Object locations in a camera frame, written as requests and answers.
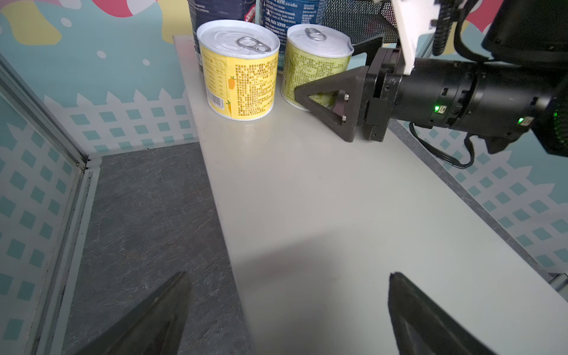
teal square pattern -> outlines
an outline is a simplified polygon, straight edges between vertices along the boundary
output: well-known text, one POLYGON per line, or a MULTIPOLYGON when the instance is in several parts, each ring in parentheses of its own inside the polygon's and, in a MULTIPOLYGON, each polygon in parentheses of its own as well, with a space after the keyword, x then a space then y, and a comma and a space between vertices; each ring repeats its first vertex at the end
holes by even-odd
POLYGON ((53 227, 44 222, 39 231, 39 235, 45 239, 50 239, 52 232, 53 232, 53 227))
POLYGON ((55 188, 57 189, 57 191, 61 192, 62 194, 65 194, 65 190, 67 189, 67 184, 65 184, 65 182, 63 182, 61 179, 57 179, 57 184, 55 185, 55 188))
POLYGON ((16 208, 16 204, 11 200, 5 198, 4 196, 0 197, 0 213, 6 217, 12 217, 12 212, 16 208))
POLYGON ((493 182, 489 180, 488 177, 482 178, 481 180, 479 180, 479 183, 481 184, 481 186, 485 187, 486 189, 488 189, 489 187, 491 187, 491 185, 493 185, 493 182))
POLYGON ((0 295, 5 296, 10 292, 12 280, 14 280, 12 276, 0 274, 0 295))
POLYGON ((158 123, 158 129, 160 132, 166 132, 170 130, 170 125, 167 122, 158 123))
POLYGON ((502 204, 505 204, 511 200, 511 198, 506 193, 499 193, 497 194, 497 196, 495 196, 495 198, 502 204))
POLYGON ((35 284, 27 281, 22 281, 20 285, 20 290, 18 291, 18 295, 16 296, 18 299, 29 301, 32 299, 32 295, 34 294, 35 284))
POLYGON ((487 212, 491 212, 497 208, 497 206, 495 206, 491 201, 485 202, 482 206, 487 210, 487 212))
POLYGON ((546 231, 544 228, 538 228, 533 231, 533 234, 540 240, 546 240, 552 238, 552 235, 546 231))
POLYGON ((467 168, 466 171, 470 174, 473 174, 477 171, 477 167, 475 165, 472 165, 469 168, 467 168))
POLYGON ((59 153, 57 153, 53 148, 49 149, 49 153, 47 153, 47 156, 50 157, 51 160, 53 160, 54 162, 57 162, 59 160, 59 153))
POLYGON ((30 197, 35 201, 37 201, 38 203, 42 203, 43 198, 45 197, 45 192, 43 192, 39 187, 34 186, 34 189, 32 190, 32 194, 30 197))
POLYGON ((485 165, 485 163, 487 163, 488 161, 490 161, 490 159, 489 159, 489 157, 487 156, 487 154, 481 153, 481 154, 477 157, 477 161, 479 161, 481 164, 485 165))
POLYGON ((456 180, 458 182, 464 182, 465 180, 465 175, 463 175, 462 173, 457 173, 457 175, 455 176, 456 180))
POLYGON ((35 216, 28 211, 22 213, 22 218, 20 218, 20 224, 28 229, 33 229, 35 223, 35 216))
POLYGON ((548 206, 544 204, 541 200, 536 200, 533 203, 529 203, 529 206, 538 214, 543 213, 544 211, 548 210, 548 206))
POLYGON ((110 134, 112 134, 113 137, 124 137, 126 135, 124 133, 124 131, 122 130, 122 128, 120 128, 120 127, 110 128, 109 131, 110 131, 110 134))
POLYGON ((166 115, 161 107, 152 107, 151 110, 154 117, 164 117, 166 115))
POLYGON ((16 171, 14 171, 12 177, 10 178, 10 183, 14 185, 16 188, 18 188, 20 191, 24 190, 24 186, 26 185, 27 181, 28 179, 24 178, 22 174, 16 171))
POLYGON ((53 172, 49 170, 45 165, 41 168, 39 173, 41 177, 43 177, 46 181, 51 181, 51 177, 53 176, 53 172))
POLYGON ((59 213, 60 207, 61 205, 57 203, 57 201, 51 200, 49 203, 49 207, 47 207, 47 209, 50 210, 50 212, 52 212, 53 214, 57 215, 59 213))
POLYGON ((36 157, 26 149, 22 154, 22 161, 29 165, 30 168, 33 168, 35 165, 36 157))
POLYGON ((95 150, 99 153, 105 153, 109 150, 106 144, 93 145, 93 148, 95 148, 95 150))
POLYGON ((79 114, 79 115, 71 115, 71 119, 73 120, 73 122, 75 122, 76 125, 78 126, 82 126, 84 124, 91 124, 89 122, 89 120, 87 119, 87 116, 85 116, 84 114, 79 114))
POLYGON ((130 119, 141 119, 142 118, 142 115, 140 115, 140 111, 138 111, 137 109, 126 110, 126 114, 128 115, 128 118, 130 118, 130 119))
POLYGON ((517 238, 517 241, 519 242, 520 245, 524 246, 524 247, 529 247, 531 245, 533 245, 534 243, 532 242, 532 240, 529 239, 529 237, 527 237, 526 235, 520 235, 517 238))
POLYGON ((148 129, 146 128, 145 124, 134 126, 134 129, 136 130, 136 133, 138 133, 139 135, 145 135, 146 133, 148 133, 148 129))
POLYGON ((549 268, 549 267, 551 267, 551 266, 556 265, 556 264, 554 263, 554 261, 552 261, 552 260, 551 260, 548 256, 546 256, 546 255, 537 256, 535 259, 536 259, 536 261, 538 261, 538 262, 540 263, 540 265, 542 265, 542 266, 545 267, 545 268, 549 268))
POLYGON ((37 133, 34 132, 34 134, 32 135, 32 142, 34 142, 39 148, 43 147, 43 142, 45 142, 45 139, 43 139, 43 137, 37 133))
POLYGON ((454 158, 456 158, 457 160, 460 160, 461 158, 463 158, 463 154, 460 153, 459 151, 455 151, 455 152, 452 154, 452 156, 453 156, 454 158))
POLYGON ((520 208, 520 209, 516 210, 515 212, 513 212, 513 215, 514 215, 515 217, 517 217, 517 219, 518 219, 519 221, 521 221, 521 222, 524 221, 524 220, 527 220, 527 219, 531 218, 531 216, 530 216, 528 213, 526 213, 525 210, 523 210, 522 208, 520 208))
POLYGON ((568 232, 568 223, 566 223, 566 221, 563 219, 559 219, 556 222, 552 222, 550 225, 552 225, 552 227, 556 229, 558 233, 568 232))
POLYGON ((475 196, 477 196, 481 193, 481 191, 479 191, 479 189, 475 186, 470 187, 467 192, 469 192, 471 194, 471 196, 473 196, 473 197, 475 197, 475 196))
POLYGON ((440 142, 440 145, 442 146, 442 148, 447 149, 450 146, 450 142, 444 139, 440 142))
POLYGON ((566 248, 559 249, 555 251, 554 254, 563 262, 568 262, 568 250, 566 250, 566 248))
POLYGON ((69 163, 64 162, 63 163, 63 171, 65 172, 65 174, 67 175, 71 175, 71 165, 69 165, 69 163))
POLYGON ((2 337, 3 340, 18 340, 24 321, 22 319, 10 318, 6 324, 6 330, 2 337))
POLYGON ((505 169, 498 167, 497 169, 493 170, 493 175, 497 177, 497 179, 501 180, 505 176, 507 176, 507 172, 505 169))
POLYGON ((37 268, 40 268, 44 257, 45 257, 44 253, 42 253, 41 251, 39 251, 37 249, 34 249, 34 252, 32 253, 32 256, 30 257, 30 264, 37 267, 37 268))
POLYGON ((114 114, 112 112, 99 112, 99 115, 106 123, 116 122, 116 117, 114 117, 114 114))
POLYGON ((456 139, 459 136, 460 136, 460 133, 458 131, 452 130, 450 132, 450 137, 452 137, 453 139, 456 139))
POLYGON ((131 149, 132 148, 132 144, 130 144, 130 142, 118 142, 118 146, 121 149, 131 149))
POLYGON ((174 109, 176 111, 176 115, 187 115, 187 109, 185 108, 185 105, 174 106, 174 109))
POLYGON ((26 245, 24 243, 12 239, 12 241, 10 242, 10 246, 8 247, 8 250, 6 251, 6 255, 20 260, 22 258, 22 254, 24 253, 25 248, 26 245))
POLYGON ((101 136, 99 136, 99 134, 96 131, 85 131, 83 132, 83 134, 88 140, 101 139, 101 136))
POLYGON ((500 220, 498 220, 497 222, 499 222, 503 226, 503 228, 505 228, 505 229, 513 226, 513 222, 511 222, 511 220, 507 217, 503 217, 500 220))
POLYGON ((191 124, 189 124, 189 120, 183 120, 179 121, 179 127, 184 130, 185 128, 191 128, 191 124))
POLYGON ((524 194, 527 192, 527 188, 521 185, 520 183, 515 183, 513 186, 509 187, 511 191, 513 191, 517 196, 524 194))

pull tab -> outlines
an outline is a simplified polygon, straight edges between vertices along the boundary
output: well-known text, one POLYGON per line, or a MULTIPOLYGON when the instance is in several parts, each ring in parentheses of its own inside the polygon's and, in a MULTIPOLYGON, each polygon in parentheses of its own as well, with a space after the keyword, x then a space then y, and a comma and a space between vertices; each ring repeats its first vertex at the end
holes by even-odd
POLYGON ((272 49, 270 49, 270 47, 268 47, 266 44, 260 42, 259 40, 257 40, 256 38, 252 38, 249 36, 246 37, 241 37, 239 39, 237 39, 237 44, 243 48, 246 49, 251 49, 255 52, 258 53, 266 53, 266 52, 270 52, 272 49), (246 41, 252 41, 252 44, 244 44, 241 41, 246 40, 246 41))
POLYGON ((306 35, 308 38, 316 41, 325 41, 327 36, 315 28, 306 28, 306 35))

black mesh panel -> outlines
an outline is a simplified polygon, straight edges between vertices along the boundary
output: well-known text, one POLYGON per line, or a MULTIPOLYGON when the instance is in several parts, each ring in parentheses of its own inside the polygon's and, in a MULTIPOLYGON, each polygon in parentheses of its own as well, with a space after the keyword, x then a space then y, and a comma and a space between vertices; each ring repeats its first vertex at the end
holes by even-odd
POLYGON ((348 35, 357 44, 384 34, 384 43, 396 43, 398 32, 390 2, 370 0, 328 0, 322 25, 348 35))

green can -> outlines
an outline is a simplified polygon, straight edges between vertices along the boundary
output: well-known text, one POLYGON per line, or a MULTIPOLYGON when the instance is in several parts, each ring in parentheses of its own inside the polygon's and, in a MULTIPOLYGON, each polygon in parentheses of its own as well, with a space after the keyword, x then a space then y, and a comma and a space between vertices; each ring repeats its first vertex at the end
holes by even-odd
MULTIPOLYGON (((351 40, 338 30, 310 23, 290 27, 280 87, 282 96, 292 106, 306 110, 296 102, 294 89, 307 82, 344 72, 351 54, 351 40)), ((310 97, 325 107, 331 107, 335 102, 331 93, 310 97)))

can lid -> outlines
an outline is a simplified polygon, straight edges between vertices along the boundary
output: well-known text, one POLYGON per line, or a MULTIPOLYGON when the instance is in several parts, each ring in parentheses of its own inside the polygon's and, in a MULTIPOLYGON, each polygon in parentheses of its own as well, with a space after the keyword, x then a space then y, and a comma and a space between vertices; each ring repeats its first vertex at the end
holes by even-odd
POLYGON ((314 56, 342 58, 353 53, 351 39, 347 35, 318 24, 296 24, 288 29, 287 37, 298 49, 314 56))
POLYGON ((239 20, 206 22, 197 29, 197 39, 212 52, 242 59, 269 57, 280 48, 280 40, 271 30, 239 20))

